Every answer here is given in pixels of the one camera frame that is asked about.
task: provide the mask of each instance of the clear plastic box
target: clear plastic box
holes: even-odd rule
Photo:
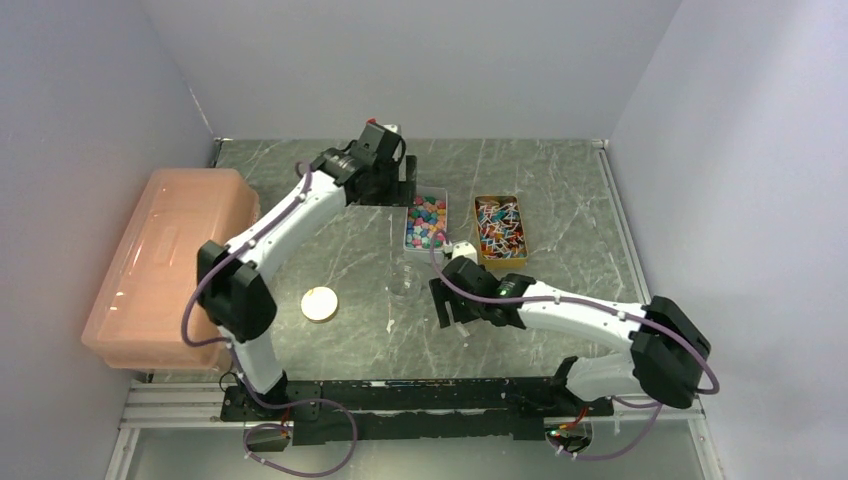
[[[180,321],[197,285],[197,250],[220,244],[259,215],[259,197],[235,170],[157,170],[136,205],[82,334],[114,368],[215,370],[229,367],[220,344],[191,348]],[[217,336],[195,306],[189,336]]]
[[[448,226],[448,214],[450,213],[450,203],[448,203],[448,191],[444,188],[438,187],[422,187],[419,186],[416,188],[415,194],[422,197],[434,197],[436,200],[444,200],[445,201],[445,231],[449,232]],[[401,236],[401,243],[403,244],[403,254],[406,258],[411,258],[415,261],[423,262],[426,264],[430,264],[430,249],[424,247],[410,247],[406,244],[406,221],[407,221],[407,212],[410,209],[407,209],[404,212],[403,221],[403,235]],[[441,263],[444,259],[444,247],[438,247],[436,250],[436,261]]]

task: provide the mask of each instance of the yellow tray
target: yellow tray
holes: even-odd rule
[[[480,231],[480,222],[478,219],[480,214],[479,207],[485,202],[515,203],[515,209],[518,211],[518,223],[521,225],[521,230],[524,232],[524,242],[521,245],[521,251],[524,253],[523,257],[493,258],[483,254],[483,234]],[[527,248],[527,231],[524,229],[524,223],[522,221],[524,217],[521,215],[521,207],[518,203],[518,197],[514,195],[480,195],[474,197],[471,209],[474,214],[474,223],[476,225],[474,229],[477,232],[477,260],[490,270],[497,268],[521,268],[526,265],[527,257],[529,256],[529,250]]]

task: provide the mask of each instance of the metal frame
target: metal frame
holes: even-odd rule
[[[609,141],[605,140],[600,145],[596,146],[595,149],[595,154],[598,157],[598,166],[601,169],[601,175],[610,193],[610,205],[612,205],[613,215],[616,220],[615,223],[618,226],[618,233],[621,236],[624,253],[627,255],[627,263],[630,267],[633,283],[636,285],[639,301],[644,304],[651,298],[651,294],[648,290],[648,283],[645,281],[642,263],[639,261],[639,255],[636,253],[636,244],[633,242],[633,235],[630,233],[627,217],[624,214],[624,207],[621,204],[621,197],[618,195],[618,188],[615,185],[615,178],[612,174],[609,159],[607,158],[605,148],[609,145]],[[701,463],[701,471],[704,474],[704,478],[709,480],[725,478],[724,470],[721,467],[721,462],[718,458],[712,435],[710,435],[706,415],[703,414],[703,410],[700,418],[689,419],[688,421],[689,431],[692,435],[692,444],[695,446],[695,453],[698,455],[698,461]]]
[[[606,142],[593,142],[593,146],[595,147],[593,155],[596,155],[598,159],[598,166],[610,194],[610,204],[639,301],[646,303],[650,294],[604,149]],[[648,397],[627,398],[634,403],[650,401]],[[217,383],[134,381],[121,418],[112,459],[106,471],[106,480],[126,480],[142,429],[244,429],[255,425],[250,422],[222,422],[219,415],[223,401],[224,392]],[[614,422],[617,426],[620,422],[646,421],[650,416],[650,410],[632,409],[616,403],[613,416],[592,417],[592,422]],[[564,423],[571,420],[573,419],[565,417],[546,418],[545,424]],[[688,422],[704,478],[710,480],[724,478],[700,399],[695,399],[692,407],[685,410],[664,409],[657,420]]]

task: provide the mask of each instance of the wire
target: wire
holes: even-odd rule
[[[518,399],[518,402],[517,402],[517,403],[510,402],[509,400],[507,400],[507,403],[513,403],[513,404],[517,404],[517,405],[519,405],[519,406],[521,406],[521,405],[529,405],[529,406],[531,406],[531,407],[533,407],[533,408],[537,408],[537,409],[539,409],[539,410],[553,410],[554,408],[557,408],[557,406],[556,406],[556,405],[554,405],[554,404],[551,404],[551,405],[542,405],[541,403],[534,402],[533,400],[530,400],[529,398],[527,398],[527,397],[525,397],[525,396],[523,396],[523,395],[518,395],[517,393],[508,393],[508,394],[506,394],[506,396],[504,397],[504,399],[507,399],[507,398],[516,398],[516,399]]]
[[[286,426],[286,422],[289,421],[289,414],[290,413],[291,413],[291,407],[286,409],[286,413],[284,413],[283,418],[280,419],[280,426],[282,426],[282,427]],[[286,438],[289,438],[289,432],[286,431],[286,430],[283,430],[283,436],[286,437]]]
[[[295,172],[300,174],[300,167],[302,165],[303,165],[302,163],[298,163],[295,166]],[[338,410],[341,410],[341,412],[344,413],[344,415],[350,421],[352,431],[353,431],[353,439],[351,441],[350,448],[348,449],[347,454],[345,455],[345,457],[342,459],[341,462],[339,462],[336,466],[334,466],[334,467],[332,467],[328,470],[325,470],[323,472],[309,473],[309,472],[299,472],[297,470],[291,470],[289,468],[283,467],[282,465],[278,465],[274,462],[268,461],[268,460],[266,460],[266,459],[260,457],[259,455],[256,455],[255,453],[250,451],[250,446],[248,445],[248,440],[250,439],[251,435],[253,435],[255,432],[257,432],[259,430],[268,430],[268,429],[276,429],[276,430],[281,431],[281,432],[287,432],[288,427],[285,427],[283,425],[278,425],[276,423],[271,423],[271,424],[263,423],[263,424],[255,426],[253,428],[250,428],[244,434],[242,444],[243,444],[244,451],[245,451],[245,458],[251,458],[252,460],[259,462],[262,465],[265,465],[267,467],[271,467],[274,470],[277,470],[277,471],[280,471],[280,472],[283,472],[283,473],[287,473],[289,475],[294,475],[294,476],[297,476],[297,477],[304,477],[304,478],[319,478],[319,477],[325,477],[327,475],[331,475],[331,474],[341,470],[342,467],[344,467],[347,464],[347,462],[350,461],[351,457],[353,456],[353,452],[356,449],[356,442],[357,442],[357,439],[359,438],[359,431],[356,427],[356,420],[353,418],[353,414],[350,412],[350,410],[345,408],[344,405],[342,405],[338,402],[334,402],[332,400],[328,400],[326,398],[307,398],[307,399],[298,400],[298,401],[295,401],[295,402],[284,403],[284,404],[279,404],[279,405],[275,405],[275,404],[265,402],[264,400],[259,398],[259,394],[253,388],[253,385],[250,383],[250,380],[244,374],[244,369],[242,368],[241,362],[239,361],[238,354],[236,354],[236,351],[235,351],[235,348],[233,347],[233,344],[227,338],[225,338],[225,337],[213,337],[213,338],[208,338],[206,340],[194,341],[194,340],[192,340],[188,337],[188,321],[189,321],[189,318],[191,317],[191,311],[194,308],[194,304],[197,303],[197,299],[200,297],[200,294],[203,292],[203,290],[206,288],[206,286],[209,285],[209,282],[212,280],[212,278],[215,275],[217,275],[221,270],[223,270],[227,265],[229,265],[233,260],[235,260],[239,255],[241,255],[242,253],[247,251],[247,249],[250,248],[251,244],[255,245],[256,244],[255,242],[258,239],[261,239],[262,237],[267,235],[269,231],[271,231],[281,221],[283,221],[287,216],[289,216],[297,208],[298,205],[303,203],[306,199],[306,193],[309,191],[309,188],[311,186],[312,186],[312,169],[311,169],[311,167],[309,167],[307,165],[306,173],[303,175],[303,186],[301,187],[299,194],[294,198],[294,200],[292,200],[292,202],[288,206],[286,206],[286,208],[283,209],[283,211],[281,211],[276,217],[274,217],[270,222],[268,222],[267,225],[260,228],[259,231],[257,231],[256,234],[254,234],[253,237],[250,238],[250,240],[246,241],[243,245],[241,245],[240,247],[231,251],[229,253],[229,255],[227,255],[219,264],[215,265],[211,270],[209,270],[209,273],[207,273],[202,279],[200,279],[199,282],[197,282],[197,288],[191,294],[191,297],[189,298],[189,301],[186,304],[186,308],[183,311],[183,318],[182,318],[182,322],[180,324],[180,335],[182,336],[183,342],[186,345],[189,345],[191,347],[202,347],[202,346],[211,345],[211,344],[217,343],[217,342],[226,342],[227,350],[230,352],[230,356],[233,359],[233,366],[235,367],[236,372],[238,372],[238,373],[236,373],[236,378],[238,378],[244,384],[245,388],[247,389],[247,393],[250,395],[250,397],[253,399],[253,401],[256,402],[257,405],[259,405],[263,408],[267,408],[269,410],[282,410],[282,409],[290,409],[290,408],[296,407],[298,405],[306,405],[306,404],[312,404],[312,403],[323,403],[325,405],[329,405],[329,406],[334,407]]]
[[[656,401],[651,402],[651,403],[643,403],[643,404],[640,405],[638,403],[630,403],[627,400],[624,400],[623,398],[619,398],[619,397],[612,397],[612,399],[615,400],[616,402],[624,405],[625,407],[629,407],[629,408],[654,408],[654,407],[659,407],[660,405],[662,405],[660,402],[656,402]]]
[[[545,440],[548,441],[548,445],[553,447],[553,449],[554,449],[554,451],[556,452],[557,455],[559,455],[560,452],[562,452],[565,449],[565,447],[562,447],[561,445],[557,445],[556,443],[554,443],[554,441],[551,440],[551,437],[548,437],[547,435],[545,436]]]
[[[581,408],[580,413],[577,415],[577,418],[574,419],[573,422],[564,423],[564,424],[560,425],[559,428],[563,429],[563,430],[571,430],[572,428],[576,427],[578,423],[580,423],[580,420],[583,420],[583,417],[585,417],[586,413],[588,413],[588,412],[589,412],[589,407]]]
[[[299,167],[302,165],[302,162],[298,162],[295,165],[295,171],[299,172]],[[256,242],[258,239],[264,237],[268,232],[270,232],[274,227],[277,226],[283,219],[291,214],[297,208],[298,205],[303,203],[306,198],[306,192],[309,191],[309,187],[312,186],[312,168],[307,165],[306,169],[306,177],[303,179],[303,186],[300,188],[300,193],[292,200],[292,202],[286,206],[283,211],[281,211],[276,217],[274,217],[267,225],[259,229],[253,237],[244,242],[243,245],[230,252],[229,255],[224,257],[221,260],[221,263],[212,267],[203,278],[197,282],[197,288],[192,292],[191,297],[188,299],[188,303],[186,304],[186,308],[183,311],[183,318],[180,322],[180,335],[182,336],[183,342],[190,347],[204,347],[206,345],[211,345],[217,342],[226,342],[227,339],[225,337],[213,337],[207,338],[206,340],[194,341],[188,338],[188,321],[191,317],[191,311],[194,308],[194,304],[197,303],[197,299],[200,298],[200,294],[203,293],[203,290],[206,289],[206,286],[209,285],[209,282],[212,281],[212,278],[218,274],[221,270],[223,270],[227,265],[229,265],[233,260],[238,258],[239,255],[246,252],[250,248],[251,241]]]
[[[445,233],[444,229],[440,228],[440,229],[436,230],[433,233],[433,238],[436,238],[438,235],[442,236],[442,239],[444,239],[445,244],[447,244],[449,242],[448,235],[447,235],[447,233]],[[461,297],[465,297],[469,300],[479,302],[479,303],[488,303],[488,304],[494,304],[494,305],[506,305],[506,304],[510,304],[510,303],[527,303],[527,302],[553,302],[553,301],[557,300],[557,298],[553,297],[553,296],[535,296],[535,297],[517,297],[517,298],[486,298],[486,297],[480,297],[480,296],[468,293],[465,290],[454,285],[453,282],[448,280],[448,278],[439,269],[439,266],[436,263],[436,248],[435,248],[435,246],[436,246],[436,242],[430,242],[430,265],[433,267],[433,270],[436,272],[436,275],[438,275],[438,277],[442,281],[442,283],[445,284],[448,288],[453,290],[454,293],[456,293],[457,295],[459,295]],[[587,300],[587,299],[584,299],[584,298],[560,297],[559,301],[560,302],[566,302],[566,303],[575,303],[575,304],[579,304],[579,305],[585,305],[587,307],[591,307],[591,308],[594,308],[594,309],[597,309],[597,310],[600,310],[602,312],[606,312],[606,313],[609,313],[610,315],[615,315],[615,316],[617,316],[618,312],[619,312],[618,310],[616,310],[612,307],[608,307],[606,305],[603,305],[603,304],[600,304],[600,303],[597,303],[597,302],[593,302],[591,300]],[[689,342],[686,341],[686,339],[684,339],[683,337],[681,337],[680,335],[678,335],[676,332],[674,332],[670,328],[666,327],[665,325],[660,325],[659,323],[648,320],[647,318],[637,317],[636,315],[633,315],[633,314],[627,313],[627,312],[625,312],[625,316],[626,316],[627,320],[631,320],[631,321],[634,321],[634,322],[641,323],[642,325],[653,328],[654,330],[657,330],[658,332],[665,334],[666,336],[670,337],[672,340],[674,340],[675,342],[680,344],[681,347],[683,347],[690,355],[692,355],[692,357],[695,359],[696,362],[698,362],[698,365],[701,367],[701,369],[703,369],[704,373],[706,373],[707,377],[709,377],[710,382],[712,383],[711,388],[709,388],[709,389],[698,389],[697,390],[698,393],[701,393],[701,394],[704,394],[704,395],[715,395],[716,393],[719,392],[720,387],[719,387],[719,383],[718,383],[718,378],[716,378],[715,373],[709,367],[709,365],[707,365],[707,361],[704,359],[704,357],[701,356],[701,354],[697,350],[695,350],[695,348],[692,345],[690,345]],[[624,402],[626,402],[626,400],[622,400],[622,399],[617,398],[617,397],[613,397],[613,398],[617,402],[621,403],[622,405],[632,406],[632,408],[651,408],[652,407],[652,405],[650,405],[650,404],[636,405],[636,404],[631,404],[630,402],[624,403]],[[654,426],[654,423],[656,422],[657,417],[660,414],[660,410],[662,410],[662,407],[663,406],[661,404],[659,406],[657,406],[653,415],[651,415],[651,418],[648,420],[648,423],[645,425],[645,427],[642,429],[642,431],[639,432],[639,435],[637,435],[636,438],[634,438],[632,442],[630,442],[626,447],[622,448],[621,450],[614,452],[614,453],[605,454],[605,455],[589,455],[589,456],[582,455],[582,456],[577,456],[576,458],[579,459],[579,460],[586,460],[586,461],[612,460],[614,458],[618,458],[618,457],[626,454],[630,450],[633,450],[633,448],[636,447],[636,445],[638,445],[639,442],[641,442],[643,438],[645,438],[645,435],[648,434],[648,432],[651,430],[651,427]]]
[[[445,231],[443,229],[436,230],[433,234],[433,238],[436,238],[437,235],[441,235],[442,238],[444,239],[445,243],[448,242],[448,235],[447,235],[447,233],[445,233]],[[558,300],[560,302],[565,302],[565,303],[574,303],[574,304],[578,304],[578,305],[584,305],[584,306],[587,306],[587,307],[590,307],[590,308],[594,308],[596,310],[600,310],[602,312],[606,312],[606,313],[613,315],[613,316],[618,316],[619,313],[620,313],[619,310],[617,310],[613,307],[609,307],[607,305],[604,305],[604,304],[601,304],[601,303],[598,303],[598,302],[593,302],[592,300],[589,300],[589,299],[578,298],[578,297],[565,296],[565,297],[559,297],[559,299],[557,299],[556,297],[553,297],[553,296],[542,295],[542,296],[534,296],[534,297],[487,298],[487,297],[480,297],[480,296],[474,295],[472,293],[468,293],[468,292],[464,291],[463,289],[454,285],[450,280],[448,280],[448,278],[445,276],[445,274],[443,274],[442,271],[439,269],[439,266],[436,264],[436,242],[430,242],[430,264],[433,266],[433,270],[435,270],[436,275],[439,276],[439,279],[442,281],[442,283],[444,283],[448,288],[453,290],[454,293],[456,293],[457,295],[465,297],[469,300],[473,300],[475,302],[488,303],[488,304],[491,304],[491,305],[508,305],[508,304],[511,304],[511,303],[554,302],[554,301]],[[654,322],[653,320],[648,320],[647,318],[639,317],[639,316],[633,315],[632,313],[628,313],[628,312],[621,312],[621,313],[624,313],[625,318],[627,320],[631,320],[633,322],[641,323],[642,325],[645,325],[649,328],[652,328],[652,329],[666,335],[667,337],[669,337],[672,340],[674,340],[675,342],[677,342],[681,347],[683,347],[683,349],[686,350],[686,352],[689,353],[689,355],[692,355],[692,357],[698,363],[698,366],[701,367],[701,369],[704,371],[704,373],[710,379],[710,383],[712,384],[710,386],[710,388],[707,388],[707,389],[699,388],[699,389],[697,389],[696,391],[698,393],[700,393],[702,395],[715,395],[719,392],[720,386],[719,386],[718,378],[716,377],[715,372],[713,372],[713,369],[710,368],[709,365],[707,365],[706,359],[704,359],[704,357],[697,350],[695,350],[695,347],[693,347],[691,344],[689,344],[689,342],[687,342],[686,339],[684,339],[683,337],[678,335],[677,332],[675,332],[674,330],[666,327],[665,325],[661,325],[657,322]]]
[[[648,432],[651,431],[651,427],[654,426],[654,423],[656,423],[657,421],[657,417],[660,416],[660,410],[662,410],[662,406],[659,406],[656,408],[656,410],[654,410],[654,413],[651,414],[651,418],[648,419],[648,423],[646,423],[645,426],[642,427],[642,431],[639,432],[639,434],[636,435],[636,437],[633,438],[633,440],[631,440],[630,443],[628,443],[627,446],[622,448],[621,450],[613,453],[605,453],[603,455],[577,455],[575,457],[575,460],[583,460],[586,462],[600,462],[604,460],[613,460],[615,458],[626,455],[628,452],[630,452],[630,450],[636,448],[636,445],[638,445],[639,442],[641,442],[642,439],[645,438],[645,435],[647,435]]]
[[[263,408],[271,409],[271,410],[282,410],[284,408],[292,408],[292,407],[296,407],[298,405],[308,405],[308,404],[312,404],[312,403],[323,403],[325,405],[329,405],[329,406],[334,407],[338,410],[341,410],[341,412],[345,415],[345,417],[347,417],[348,421],[350,422],[351,429],[353,431],[353,435],[352,435],[353,438],[350,442],[350,448],[348,448],[347,454],[344,456],[344,458],[338,464],[336,464],[336,466],[334,466],[330,469],[324,470],[323,472],[308,473],[308,472],[299,472],[297,470],[292,470],[290,468],[286,468],[282,465],[279,465],[277,463],[266,460],[266,459],[260,457],[259,455],[256,455],[252,451],[250,451],[250,445],[248,444],[248,441],[250,440],[250,437],[254,433],[256,433],[260,430],[277,430],[279,432],[287,432],[288,431],[288,427],[279,425],[277,423],[263,423],[263,424],[255,426],[253,428],[250,428],[247,432],[245,432],[243,440],[242,440],[242,446],[244,447],[244,453],[245,453],[245,456],[247,458],[250,458],[250,459],[252,459],[252,460],[254,460],[258,463],[261,463],[262,465],[265,465],[266,467],[271,467],[274,470],[277,470],[279,472],[287,473],[289,475],[294,475],[296,477],[304,477],[304,478],[326,477],[327,475],[332,475],[333,473],[338,472],[339,470],[342,469],[342,467],[347,465],[347,462],[349,462],[351,457],[353,457],[353,452],[356,449],[356,442],[357,442],[357,440],[359,440],[359,429],[356,426],[356,419],[353,418],[353,414],[350,412],[350,410],[345,408],[344,405],[342,405],[338,402],[334,402],[332,400],[328,400],[326,398],[306,398],[306,399],[303,399],[303,400],[297,400],[297,401],[294,401],[294,402],[277,404],[277,405],[275,405],[273,403],[268,403],[268,402],[262,400],[261,398],[259,398],[259,395],[256,393],[256,390],[253,388],[253,385],[250,383],[250,380],[247,378],[247,376],[244,375],[244,370],[241,368],[241,363],[238,360],[238,355],[236,354],[235,348],[229,342],[227,343],[227,349],[230,351],[230,354],[233,356],[233,361],[236,364],[236,370],[238,370],[238,372],[239,372],[239,380],[241,380],[242,383],[244,383],[245,388],[247,388],[247,393],[250,395],[250,397],[253,399],[253,401],[256,402],[257,405],[259,405]]]
[[[221,391],[224,392],[224,393],[227,393],[227,389],[224,388],[224,385],[223,385],[224,379],[227,378],[227,375],[232,375],[233,378],[236,379],[236,382],[238,382],[238,376],[236,375],[236,372],[233,372],[233,371],[224,372],[224,374],[221,375],[218,378],[218,388],[220,388]]]

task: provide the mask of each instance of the black mounting bracket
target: black mounting bracket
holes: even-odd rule
[[[710,342],[676,303],[657,296],[643,308],[645,318],[671,329],[705,360],[709,358]],[[631,334],[631,340],[630,353],[635,366],[633,375],[639,380],[642,390],[670,407],[691,407],[703,374],[695,358],[668,336],[645,325]]]
[[[498,280],[486,271],[486,267],[465,257],[457,257],[448,262],[442,273],[464,292],[487,298],[520,298],[528,286],[536,283],[533,277],[517,273],[510,273]],[[518,309],[522,305],[520,302],[493,305],[468,300],[457,295],[440,278],[430,280],[429,285],[441,328],[451,325],[447,305],[450,305],[453,321],[456,323],[483,319],[496,327],[512,326],[522,330],[527,328],[518,315]]]
[[[212,240],[204,243],[197,251],[197,282],[228,255],[226,248]],[[262,335],[277,314],[277,304],[254,267],[237,258],[231,260],[197,299],[212,323],[224,326],[240,343]]]
[[[548,377],[292,381],[287,386],[290,400],[330,398],[350,409],[362,440],[489,435],[537,440],[546,417],[576,417],[586,406],[562,401],[559,392]],[[220,418],[224,422],[269,420],[251,404],[242,386],[230,387]],[[589,416],[613,414],[606,399],[588,407]],[[350,439],[350,424],[342,412],[307,405],[292,409],[289,418],[294,421],[294,445]]]
[[[399,145],[405,145],[400,135],[368,122],[349,150],[328,148],[312,161],[311,167],[344,187],[348,205],[411,207],[415,200],[418,159],[404,154],[395,160],[394,152]],[[405,179],[401,180],[400,165],[404,161]]]

